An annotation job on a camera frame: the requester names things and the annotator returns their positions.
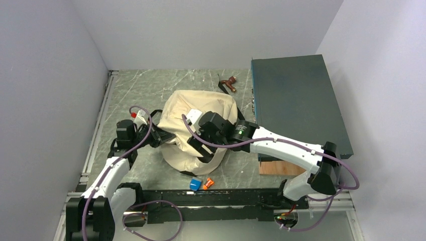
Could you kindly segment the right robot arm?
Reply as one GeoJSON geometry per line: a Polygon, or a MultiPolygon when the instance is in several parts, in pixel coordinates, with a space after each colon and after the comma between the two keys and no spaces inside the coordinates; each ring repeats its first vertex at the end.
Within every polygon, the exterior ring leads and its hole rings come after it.
{"type": "Polygon", "coordinates": [[[192,135],[189,141],[197,140],[197,147],[262,154],[301,167],[302,174],[280,184],[277,203],[282,208],[290,208],[309,194],[332,196],[338,192],[340,163],[333,143],[322,146],[296,141],[246,120],[231,123],[212,111],[189,113],[182,119],[192,135]]]}

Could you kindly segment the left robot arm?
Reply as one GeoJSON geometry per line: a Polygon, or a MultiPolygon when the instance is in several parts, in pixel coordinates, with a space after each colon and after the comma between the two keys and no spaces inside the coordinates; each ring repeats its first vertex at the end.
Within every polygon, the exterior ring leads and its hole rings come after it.
{"type": "Polygon", "coordinates": [[[113,240],[116,223],[129,208],[137,211],[145,198],[138,183],[123,183],[132,168],[137,150],[146,145],[157,148],[175,138],[152,123],[137,126],[130,119],[116,125],[117,137],[102,172],[80,197],[66,203],[66,240],[113,240]]]}

